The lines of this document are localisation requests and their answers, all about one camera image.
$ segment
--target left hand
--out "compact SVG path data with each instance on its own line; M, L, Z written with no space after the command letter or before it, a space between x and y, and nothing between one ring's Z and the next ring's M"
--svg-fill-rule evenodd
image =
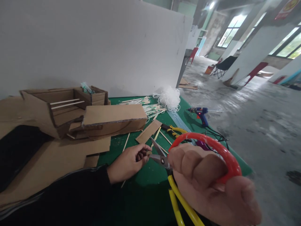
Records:
M146 144L138 144L124 150L123 153L107 168L111 184L128 180L148 162L146 152L151 147Z

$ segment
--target red chair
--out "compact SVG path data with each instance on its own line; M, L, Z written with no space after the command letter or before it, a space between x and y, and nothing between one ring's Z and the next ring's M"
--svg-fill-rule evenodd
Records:
M266 66L268 66L268 63L267 63L267 62L260 62L260 63L256 66L256 68L254 68L253 71L251 71L250 74L247 75L247 77L250 76L250 78L249 78L249 80L244 84L244 86L246 86L246 85L249 83L249 81L251 81L251 79L254 78L254 77L258 74L258 72L260 72L260 71L261 71L262 69L264 69Z
M195 48L192 50L192 53L191 53L191 55L190 55L190 57L189 57L189 60L190 60L190 58L192 58L192 61L191 61L191 64L190 64L190 65L192 65L194 56L195 56L195 54L197 53L197 51L198 51L198 47L195 47Z

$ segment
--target yellow handle pliers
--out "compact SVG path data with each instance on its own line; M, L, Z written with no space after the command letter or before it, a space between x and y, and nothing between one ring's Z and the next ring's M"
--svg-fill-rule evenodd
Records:
M151 154L149 155L149 157L151 159L153 159L156 163L158 163L159 165L163 166L168 174L168 181L170 184L170 189L169 189L169 195L170 195L170 200L172 202L172 208L173 211L175 213L175 217L177 220L178 225L183 225L185 226L184 222L183 222L183 218L182 215L180 213L179 210L179 206L177 203L177 199L180 201L180 203L182 204L182 206L184 207L185 211L187 212L188 216L190 217L190 219L192 220L193 224L195 226L204 226L203 222L201 221L201 219L199 218L199 216L196 214L196 212L194 211L194 209L186 202L186 200L184 199L184 197L181 195L175 181L172 175L172 168L169 165L168 162L168 158L166 157L165 153L162 151L162 149L160 148L160 146L157 144L157 142L150 137L154 147L157 150L158 155L155 154Z
M172 125L168 126L168 125L165 125L165 124L162 124L161 125L161 128L163 130L165 130L166 132L169 132L171 133L175 138L177 138L178 136L180 136L178 133L176 133L175 131L177 132L180 132L180 133L187 133L186 130L182 129L182 128L179 128L179 127L173 127Z

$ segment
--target black jacket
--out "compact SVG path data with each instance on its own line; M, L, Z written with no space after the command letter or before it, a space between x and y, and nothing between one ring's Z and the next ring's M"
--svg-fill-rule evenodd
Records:
M110 187L106 165L71 172L1 211L0 225L88 225L108 201Z

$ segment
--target white plastic string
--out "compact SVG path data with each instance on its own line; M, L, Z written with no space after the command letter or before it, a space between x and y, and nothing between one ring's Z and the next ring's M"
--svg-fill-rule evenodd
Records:
M161 94L154 93L153 98L158 99L158 103L163 105L172 113L180 110L180 91L170 86L165 88Z

